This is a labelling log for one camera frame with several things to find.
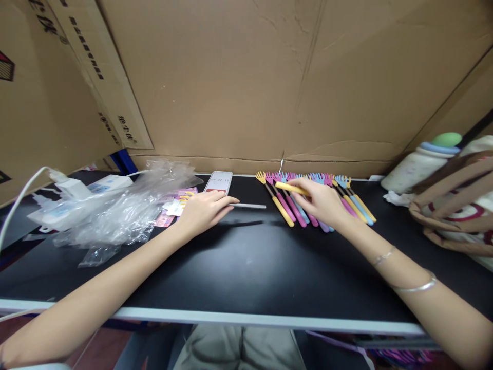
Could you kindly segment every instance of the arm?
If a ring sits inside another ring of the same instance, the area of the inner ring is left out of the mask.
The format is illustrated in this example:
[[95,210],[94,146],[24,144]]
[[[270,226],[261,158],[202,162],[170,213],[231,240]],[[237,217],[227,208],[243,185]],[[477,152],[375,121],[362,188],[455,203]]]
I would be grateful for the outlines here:
[[0,347],[7,368],[56,361],[94,333],[166,259],[219,222],[239,200],[223,192],[192,197],[180,220],[26,324]]
[[[371,264],[392,249],[388,241],[346,212],[334,189],[306,179],[292,180],[289,184],[307,190],[311,202],[293,193],[296,201],[342,234]],[[428,272],[399,250],[376,269],[387,283],[399,288],[417,288],[430,281]],[[488,365],[493,353],[493,323],[475,308],[439,281],[429,290],[397,291],[397,294],[461,367],[484,369]]]

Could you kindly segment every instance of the person's right hand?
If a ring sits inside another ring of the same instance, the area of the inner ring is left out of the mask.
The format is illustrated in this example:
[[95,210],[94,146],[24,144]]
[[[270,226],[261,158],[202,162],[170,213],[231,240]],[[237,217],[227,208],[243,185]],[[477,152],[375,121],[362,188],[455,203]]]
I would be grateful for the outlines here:
[[344,223],[355,220],[340,201],[335,189],[306,178],[290,180],[288,184],[303,188],[310,193],[311,199],[308,198],[309,200],[306,200],[300,194],[291,192],[295,200],[305,211],[325,224],[332,226],[334,229],[337,229]]
[[186,202],[183,213],[174,226],[182,228],[184,233],[194,238],[221,221],[234,208],[229,204],[239,202],[236,198],[226,196],[224,191],[212,190],[195,194]]

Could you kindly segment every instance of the bangle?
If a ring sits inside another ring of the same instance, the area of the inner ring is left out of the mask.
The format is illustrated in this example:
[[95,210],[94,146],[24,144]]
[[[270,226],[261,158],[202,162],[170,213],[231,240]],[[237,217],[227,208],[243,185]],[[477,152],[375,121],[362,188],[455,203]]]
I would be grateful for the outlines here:
[[392,253],[394,251],[395,251],[395,246],[392,246],[392,249],[390,250],[390,252],[388,252],[387,254],[378,256],[377,259],[376,259],[376,262],[373,264],[373,267],[377,267],[383,261],[386,261],[392,255]]
[[425,285],[422,285],[418,288],[411,288],[411,289],[398,288],[396,286],[393,286],[390,284],[389,285],[394,290],[402,291],[402,292],[417,292],[417,291],[428,290],[428,289],[432,288],[437,283],[437,277],[435,276],[435,274],[433,272],[426,270],[426,269],[424,269],[424,270],[430,274],[430,281],[428,283],[426,283]]

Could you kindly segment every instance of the plastic fork handle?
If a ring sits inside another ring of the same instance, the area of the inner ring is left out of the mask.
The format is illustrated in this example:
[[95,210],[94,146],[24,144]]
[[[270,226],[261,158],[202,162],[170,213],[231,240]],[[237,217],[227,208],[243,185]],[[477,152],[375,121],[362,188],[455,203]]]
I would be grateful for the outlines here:
[[279,212],[281,213],[281,215],[284,217],[284,219],[286,220],[286,222],[288,223],[289,227],[293,227],[294,226],[294,222],[293,220],[290,219],[288,213],[286,212],[286,210],[282,207],[281,203],[279,202],[279,199],[277,199],[276,197],[272,197],[272,200],[274,201],[274,203],[276,204],[277,206],[277,209],[279,210]]
[[363,215],[363,217],[366,219],[366,223],[369,225],[369,226],[372,226],[373,225],[373,221],[372,219],[370,218],[370,216],[368,216],[368,214],[365,212],[365,209],[362,207],[362,205],[358,202],[358,200],[356,199],[356,197],[354,195],[351,195],[350,196],[351,200],[353,201],[353,203],[358,207],[359,211],[361,212],[361,214]]
[[307,224],[309,224],[309,223],[310,223],[310,219],[308,219],[308,216],[307,216],[307,214],[305,213],[304,209],[303,209],[303,208],[302,208],[302,207],[298,204],[298,202],[297,202],[297,201],[295,201],[295,200],[294,200],[293,196],[292,196],[292,195],[290,195],[289,197],[291,198],[291,200],[292,200],[292,201],[293,201],[293,203],[295,204],[295,206],[296,206],[296,208],[298,209],[298,212],[300,213],[300,215],[303,217],[303,221],[305,222],[305,226],[306,226]]
[[344,199],[346,200],[346,202],[351,206],[351,208],[353,209],[354,213],[356,213],[356,215],[358,215],[359,219],[361,221],[363,221],[364,223],[367,223],[366,221],[366,218],[363,216],[363,213],[361,213],[361,211],[358,209],[358,207],[353,203],[353,201],[351,199],[349,199],[349,197],[347,195],[344,196]]
[[289,206],[293,210],[293,213],[296,216],[296,219],[298,220],[298,222],[301,225],[301,227],[306,227],[307,226],[307,223],[305,222],[305,220],[301,216],[301,213],[298,211],[298,209],[297,209],[296,205],[294,204],[293,200],[291,199],[291,197],[290,196],[287,196],[286,197],[286,201],[288,202]]
[[358,215],[356,214],[356,212],[353,211],[353,209],[351,208],[349,203],[347,203],[344,198],[341,198],[340,201],[343,203],[344,207],[346,208],[346,211],[348,211],[353,217],[358,218]]
[[296,217],[294,216],[293,212],[289,209],[288,205],[286,204],[286,201],[282,197],[281,193],[276,194],[277,199],[281,202],[282,206],[286,210],[286,213],[288,214],[289,218],[291,219],[292,222],[296,222]]
[[322,221],[318,220],[318,224],[320,225],[320,228],[324,231],[324,232],[331,232],[331,231],[334,231],[334,229],[332,229],[329,225],[326,225],[324,224]]
[[318,225],[319,225],[318,220],[315,217],[313,217],[310,213],[307,213],[307,216],[310,219],[310,221],[312,222],[312,225],[314,227],[318,227]]
[[363,203],[363,201],[358,197],[357,194],[354,195],[354,197],[358,200],[359,204],[361,204],[361,206],[363,207],[363,209],[365,210],[366,214],[368,216],[370,216],[371,220],[375,223],[376,222],[376,218],[375,216],[373,216],[373,214],[370,212],[370,210],[368,209],[368,207]]
[[302,189],[302,188],[299,188],[299,187],[294,187],[292,185],[289,185],[289,184],[286,184],[284,182],[276,182],[276,188],[279,188],[279,189],[284,189],[284,190],[289,190],[289,191],[294,191],[295,193],[299,193],[299,194],[303,194],[303,195],[308,195],[310,196],[310,194]]

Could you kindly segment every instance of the colorful fork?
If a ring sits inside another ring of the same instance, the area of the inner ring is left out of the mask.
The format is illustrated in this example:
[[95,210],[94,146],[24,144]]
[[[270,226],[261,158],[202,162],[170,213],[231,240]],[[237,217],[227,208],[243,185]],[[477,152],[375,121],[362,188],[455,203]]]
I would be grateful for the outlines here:
[[277,188],[274,186],[274,174],[273,173],[270,173],[270,172],[267,172],[265,173],[265,176],[266,176],[266,181],[274,188],[275,192],[276,192],[276,197],[277,199],[279,199],[279,201],[281,202],[282,206],[284,207],[284,209],[286,210],[289,218],[293,221],[293,222],[296,222],[296,217],[294,217],[294,214],[293,212],[291,212],[290,208],[288,207],[288,205],[286,204],[286,201],[284,200],[284,198],[282,197],[281,193],[279,193],[279,191],[277,190]]
[[354,195],[352,195],[349,190],[347,189],[346,187],[346,181],[344,180],[344,176],[342,175],[338,175],[335,177],[335,180],[337,181],[337,183],[339,184],[339,186],[343,189],[343,191],[346,191],[346,194],[349,196],[349,198],[353,201],[353,203],[358,207],[359,211],[361,212],[361,214],[363,215],[363,217],[365,218],[366,220],[366,223],[369,225],[369,226],[372,226],[373,225],[373,221],[372,219],[370,218],[370,216],[365,212],[365,209],[363,208],[363,206],[359,203],[359,201],[356,199],[356,197]]
[[[284,173],[285,177],[287,180],[292,180],[294,178],[296,178],[296,175],[294,173]],[[296,208],[298,209],[298,212],[300,213],[300,215],[302,216],[303,218],[303,221],[305,222],[305,225],[309,224],[310,223],[310,219],[308,218],[307,214],[305,213],[305,210],[298,204],[298,202],[294,199],[294,196],[293,194],[290,194],[290,197],[291,199],[293,200],[294,202],[294,205],[296,206]]]
[[294,222],[291,220],[291,218],[289,217],[289,215],[286,212],[286,210],[282,207],[281,203],[279,202],[279,199],[277,199],[274,196],[274,194],[272,194],[272,190],[269,189],[269,186],[266,183],[266,174],[265,174],[265,172],[264,173],[263,172],[260,172],[260,171],[257,172],[256,175],[255,175],[255,178],[257,180],[259,180],[261,183],[264,184],[264,186],[266,187],[267,191],[269,192],[269,194],[272,197],[272,201],[277,206],[277,209],[279,210],[279,212],[281,213],[281,215],[284,217],[284,219],[286,220],[286,222],[288,223],[288,225],[290,227],[293,227],[294,226]]
[[[310,180],[323,185],[324,184],[323,176],[324,176],[324,174],[312,173],[310,175]],[[320,224],[320,227],[322,228],[322,230],[324,232],[334,231],[333,228],[331,228],[329,225],[323,223],[322,221],[318,220],[318,223]]]
[[[325,175],[325,179],[324,179],[324,184],[325,185],[328,185],[330,186],[331,188],[334,187],[334,184],[332,183],[332,175],[326,173],[324,174]],[[341,203],[344,205],[344,207],[346,208],[346,210],[351,214],[353,215],[354,217],[358,218],[358,215],[356,214],[356,212],[353,211],[353,209],[351,208],[351,206],[346,202],[346,200],[341,196],[340,192],[338,191],[337,194],[339,195],[339,198],[340,198],[340,201]]]
[[351,177],[348,179],[347,176],[344,176],[344,181],[346,182],[346,187],[349,190],[349,192],[358,200],[359,204],[365,209],[365,212],[370,216],[371,220],[375,223],[376,218],[373,216],[373,214],[370,212],[368,207],[363,203],[363,201],[360,199],[360,197],[354,192],[354,190],[351,189]]
[[[296,177],[308,178],[307,175],[296,175]],[[319,226],[318,220],[315,217],[313,217],[313,215],[311,215],[310,213],[307,212],[307,216],[310,219],[310,222],[312,223],[313,226],[315,226],[315,227]]]
[[363,221],[364,223],[366,223],[366,218],[363,216],[363,213],[361,213],[361,211],[358,209],[358,207],[353,203],[353,201],[351,200],[350,197],[348,197],[346,194],[344,194],[344,191],[342,190],[342,188],[339,186],[339,184],[337,183],[337,181],[335,180],[335,176],[334,175],[331,175],[331,178],[332,178],[332,183],[334,184],[334,187],[340,192],[340,194],[342,195],[342,197],[346,200],[346,202],[351,206],[351,208],[353,209],[354,213],[356,213],[356,215],[358,215],[359,219],[361,221]]
[[[280,181],[280,182],[286,182],[287,181],[287,176],[285,177],[283,173],[275,173],[274,174],[274,180],[275,181]],[[301,216],[300,212],[298,211],[294,200],[292,197],[288,194],[286,190],[282,190],[284,192],[284,196],[286,197],[286,201],[288,202],[289,206],[291,207],[291,210],[293,211],[293,214],[295,215],[296,219],[298,220],[299,224],[301,227],[306,227],[307,223],[305,220],[303,220],[303,217]]]

